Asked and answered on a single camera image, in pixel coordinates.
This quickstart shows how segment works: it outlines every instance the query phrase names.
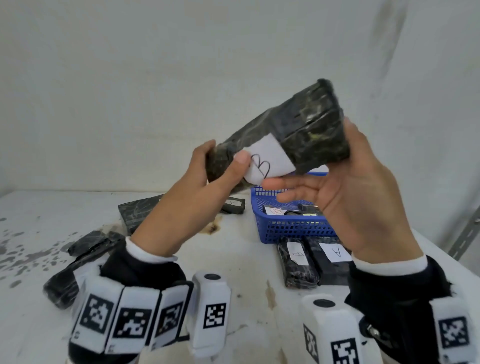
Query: hand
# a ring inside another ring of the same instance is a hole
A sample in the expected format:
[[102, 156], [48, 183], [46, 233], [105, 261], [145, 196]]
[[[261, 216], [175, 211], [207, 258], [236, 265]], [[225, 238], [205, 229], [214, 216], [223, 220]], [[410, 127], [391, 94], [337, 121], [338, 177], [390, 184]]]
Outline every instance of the hand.
[[348, 118], [344, 130], [350, 158], [329, 165], [327, 176], [271, 178], [264, 181], [263, 188], [291, 189], [277, 195], [282, 203], [307, 200], [316, 204], [358, 259], [388, 263], [421, 257], [395, 177]]
[[169, 257], [214, 220], [250, 166], [250, 154], [240, 151], [223, 176], [207, 185], [205, 157], [215, 144], [211, 140], [193, 151], [185, 175], [133, 234], [134, 244], [148, 253]]

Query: black sleeve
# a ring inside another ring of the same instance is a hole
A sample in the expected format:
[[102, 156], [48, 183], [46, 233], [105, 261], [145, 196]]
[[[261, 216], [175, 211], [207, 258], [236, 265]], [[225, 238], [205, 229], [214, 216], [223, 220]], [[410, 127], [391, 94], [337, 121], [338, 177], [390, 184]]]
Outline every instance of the black sleeve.
[[[176, 263], [149, 264], [132, 257], [125, 245], [116, 250], [100, 270], [100, 275], [120, 282], [127, 287], [147, 287], [163, 291], [175, 281], [186, 280]], [[68, 355], [74, 364], [130, 364], [138, 354], [96, 354], [69, 343]]]
[[450, 283], [430, 258], [420, 273], [383, 277], [350, 264], [350, 295], [345, 303], [361, 311], [362, 333], [371, 325], [380, 349], [402, 364], [437, 363], [435, 321], [430, 301], [451, 295]]

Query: label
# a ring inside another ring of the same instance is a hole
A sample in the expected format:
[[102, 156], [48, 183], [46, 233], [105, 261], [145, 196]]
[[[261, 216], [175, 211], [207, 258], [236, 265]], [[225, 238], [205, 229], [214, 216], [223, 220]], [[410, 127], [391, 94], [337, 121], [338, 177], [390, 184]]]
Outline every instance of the label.
[[75, 276], [75, 280], [77, 281], [78, 287], [81, 287], [83, 283], [85, 282], [85, 279], [89, 275], [98, 275], [98, 270], [94, 269], [95, 267], [101, 267], [102, 265], [105, 264], [105, 262], [108, 260], [108, 257], [110, 255], [108, 253], [104, 254], [101, 256], [99, 259], [87, 263], [84, 266], [81, 266], [80, 268], [76, 269], [73, 271], [73, 275]]
[[227, 200], [225, 203], [232, 206], [241, 206], [241, 201]]
[[340, 244], [319, 243], [328, 260], [332, 263], [351, 262], [352, 257]]
[[272, 134], [264, 136], [248, 148], [252, 156], [245, 180], [257, 186], [267, 177], [281, 177], [295, 171], [295, 166]]
[[277, 207], [267, 207], [267, 206], [264, 206], [265, 207], [265, 213], [267, 215], [284, 215], [285, 214], [285, 211], [286, 210], [282, 210], [280, 208], [277, 208]]
[[299, 266], [307, 266], [308, 260], [305, 256], [303, 246], [298, 242], [288, 242], [287, 243], [288, 254], [290, 254], [290, 259], [297, 263]]

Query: white table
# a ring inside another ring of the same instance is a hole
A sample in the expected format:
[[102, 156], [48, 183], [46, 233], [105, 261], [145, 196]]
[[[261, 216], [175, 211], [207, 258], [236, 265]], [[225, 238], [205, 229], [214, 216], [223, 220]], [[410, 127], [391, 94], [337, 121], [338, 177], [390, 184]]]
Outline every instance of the white table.
[[[17, 191], [0, 199], [0, 262], [7, 259], [0, 263], [2, 363], [65, 362], [70, 311], [57, 309], [42, 293], [43, 284], [73, 260], [59, 248], [92, 230], [122, 232], [117, 206], [154, 195]], [[259, 241], [250, 198], [245, 197], [248, 204], [243, 216], [223, 216], [217, 233], [195, 236], [178, 254], [188, 278], [200, 269], [214, 269], [227, 277], [233, 293], [225, 349], [218, 357], [194, 360], [186, 344], [180, 343], [143, 353], [141, 364], [302, 363], [305, 344], [298, 319], [300, 298], [313, 292], [331, 293], [339, 299], [348, 294], [347, 287], [285, 288], [276, 247]], [[416, 237], [447, 277], [463, 288], [471, 316], [480, 327], [480, 278], [421, 235], [416, 233]], [[276, 296], [273, 309], [266, 296], [268, 285]], [[375, 355], [376, 348], [367, 346]]]

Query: blue plastic basket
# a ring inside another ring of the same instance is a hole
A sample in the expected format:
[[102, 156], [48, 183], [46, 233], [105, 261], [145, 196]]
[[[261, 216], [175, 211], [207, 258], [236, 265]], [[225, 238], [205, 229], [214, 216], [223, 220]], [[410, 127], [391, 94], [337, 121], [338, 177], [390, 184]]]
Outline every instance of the blue plastic basket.
[[[310, 172], [315, 176], [326, 176], [327, 173]], [[253, 187], [252, 209], [257, 220], [260, 241], [264, 244], [276, 243], [283, 236], [300, 238], [310, 236], [336, 236], [324, 216], [272, 216], [263, 212], [264, 205], [272, 205], [284, 210], [296, 209], [299, 203], [313, 205], [311, 202], [299, 200], [289, 204], [281, 204], [276, 200], [276, 195], [286, 190], [265, 191], [262, 187]]]

